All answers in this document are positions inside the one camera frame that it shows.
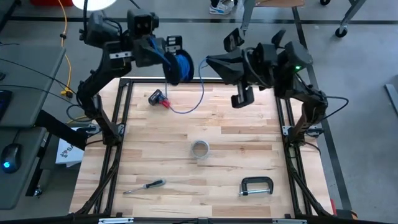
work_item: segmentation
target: sneaker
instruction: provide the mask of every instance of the sneaker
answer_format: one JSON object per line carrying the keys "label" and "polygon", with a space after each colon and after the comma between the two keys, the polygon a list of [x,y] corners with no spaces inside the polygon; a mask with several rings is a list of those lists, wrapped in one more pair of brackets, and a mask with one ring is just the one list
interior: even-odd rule
{"label": "sneaker", "polygon": [[231,8],[219,2],[217,7],[210,6],[210,14],[227,15],[231,12]]}

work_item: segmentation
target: gray floor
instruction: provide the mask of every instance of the gray floor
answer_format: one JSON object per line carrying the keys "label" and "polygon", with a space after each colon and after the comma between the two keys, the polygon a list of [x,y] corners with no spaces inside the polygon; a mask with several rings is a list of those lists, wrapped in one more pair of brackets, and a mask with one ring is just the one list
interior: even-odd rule
{"label": "gray floor", "polygon": [[[208,1],[197,0],[137,0],[142,7],[155,11],[161,18],[222,18],[208,13]],[[301,19],[340,20],[348,1],[332,1],[322,7],[316,0],[305,1],[300,8]],[[106,10],[108,16],[124,17],[128,1],[120,0]],[[354,17],[356,20],[398,20],[398,2],[391,0],[368,0]],[[241,18],[243,9],[227,18]],[[81,11],[67,9],[68,16],[80,17]],[[39,8],[24,4],[14,15],[61,17],[59,8]],[[257,8],[255,19],[293,19],[291,9]],[[101,51],[84,45],[78,40],[81,23],[68,24],[67,54],[73,65],[72,87],[76,89],[80,80],[88,76],[90,69],[98,66]],[[206,23],[161,23],[156,30],[158,36],[178,34],[183,37],[184,47],[193,57],[195,64],[207,55],[222,54],[222,41],[240,24]],[[269,42],[281,28],[287,29],[284,42],[297,40],[294,24],[251,24],[245,46],[258,42]],[[329,119],[341,168],[354,211],[360,219],[380,222],[398,222],[398,117],[383,89],[398,74],[398,26],[397,25],[352,25],[343,39],[333,36],[336,25],[303,25],[308,49],[314,58],[314,69],[319,87],[327,95],[345,96],[350,104],[346,109]],[[20,44],[58,45],[62,22],[18,22],[10,21],[0,33],[0,41]],[[206,77],[216,77],[216,73],[205,68]],[[162,76],[160,67],[134,69],[129,76]],[[58,78],[67,80],[67,65],[63,62]],[[60,87],[54,85],[52,91],[58,93]],[[341,105],[340,101],[330,101],[329,113]],[[57,118],[66,121],[66,104],[49,96],[45,107]],[[331,198],[336,205],[338,200],[335,178],[323,138],[318,141],[322,150],[323,168]],[[22,198],[13,211],[0,211],[0,219],[46,217],[66,214],[72,196],[77,172],[56,170],[50,174],[48,189],[40,199]]]}

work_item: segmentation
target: screwdriver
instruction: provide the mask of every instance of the screwdriver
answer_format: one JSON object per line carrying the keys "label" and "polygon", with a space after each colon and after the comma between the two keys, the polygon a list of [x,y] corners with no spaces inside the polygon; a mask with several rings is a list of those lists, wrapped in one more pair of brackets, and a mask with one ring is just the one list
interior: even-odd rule
{"label": "screwdriver", "polygon": [[160,187],[166,184],[166,180],[165,179],[160,179],[160,180],[156,180],[153,183],[150,184],[144,184],[142,187],[135,189],[135,190],[128,190],[126,192],[123,192],[123,194],[131,194],[133,192],[136,192],[137,190],[142,190],[142,189],[148,189],[148,188],[153,188],[153,187]]}

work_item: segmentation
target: blue wire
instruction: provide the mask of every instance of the blue wire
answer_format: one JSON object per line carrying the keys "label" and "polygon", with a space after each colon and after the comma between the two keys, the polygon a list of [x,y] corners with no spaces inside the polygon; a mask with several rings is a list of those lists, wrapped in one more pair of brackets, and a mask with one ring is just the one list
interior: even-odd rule
{"label": "blue wire", "polygon": [[[157,46],[156,46],[155,40],[151,38],[150,41],[152,42],[152,45],[153,45],[153,47],[154,47],[156,53],[163,59],[163,61],[165,61],[168,65],[171,65],[171,63],[167,60],[167,58],[165,58],[164,55],[162,55],[162,54],[157,50]],[[181,78],[182,78],[182,80],[187,81],[188,78],[189,78],[189,77],[188,77],[188,73],[189,73],[189,70],[190,70],[190,65],[189,65],[188,59],[187,59],[186,57],[184,57],[183,55],[177,55],[176,58],[177,58],[178,64],[180,65],[180,68],[181,68]],[[201,77],[201,75],[200,75],[200,70],[201,70],[202,68],[206,67],[206,66],[204,66],[204,67],[201,66],[201,65],[203,64],[203,62],[206,62],[206,59],[203,59],[203,60],[200,62],[199,67],[198,67],[198,74],[199,74],[199,79],[200,79],[200,84],[201,84],[201,97],[200,97],[200,100],[199,100],[198,104],[197,104],[194,108],[192,108],[192,109],[190,109],[190,110],[188,110],[188,111],[183,111],[183,112],[181,112],[181,111],[176,111],[176,110],[174,110],[174,109],[170,106],[170,109],[171,109],[174,113],[177,113],[177,114],[187,114],[187,113],[191,113],[192,111],[194,111],[194,110],[196,110],[196,109],[198,108],[198,106],[200,105],[201,101],[203,100],[203,96],[205,95],[205,84],[203,83],[203,79],[202,79],[202,77]],[[165,83],[165,96],[166,96],[166,98],[167,98],[167,81],[166,81],[166,83]]]}

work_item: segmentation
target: wooden table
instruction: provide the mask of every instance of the wooden table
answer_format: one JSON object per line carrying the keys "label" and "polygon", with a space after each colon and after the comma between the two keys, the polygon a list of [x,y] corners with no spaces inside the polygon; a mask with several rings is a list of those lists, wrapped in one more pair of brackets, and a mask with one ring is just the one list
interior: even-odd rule
{"label": "wooden table", "polygon": [[[113,112],[117,87],[115,80],[101,91],[107,114]],[[235,86],[206,84],[203,102],[194,112],[175,114],[163,106],[148,104],[148,97],[156,89],[163,90],[164,84],[133,86],[113,214],[179,218],[280,218],[285,213],[293,214],[272,90],[255,90],[253,104],[234,109],[230,97],[236,94]],[[179,111],[192,108],[200,94],[197,84],[169,88],[169,99]],[[293,100],[292,107],[298,120],[300,102]],[[197,139],[210,144],[210,156],[205,160],[191,155],[190,145]],[[307,141],[316,144],[313,139]],[[81,208],[98,186],[104,151],[101,143],[86,148],[71,212]],[[304,146],[301,151],[309,189],[332,212],[319,152],[311,146]],[[274,193],[239,197],[242,179],[254,176],[270,177]],[[167,180],[162,187],[122,194],[159,178]],[[302,194],[297,189],[304,210]]]}

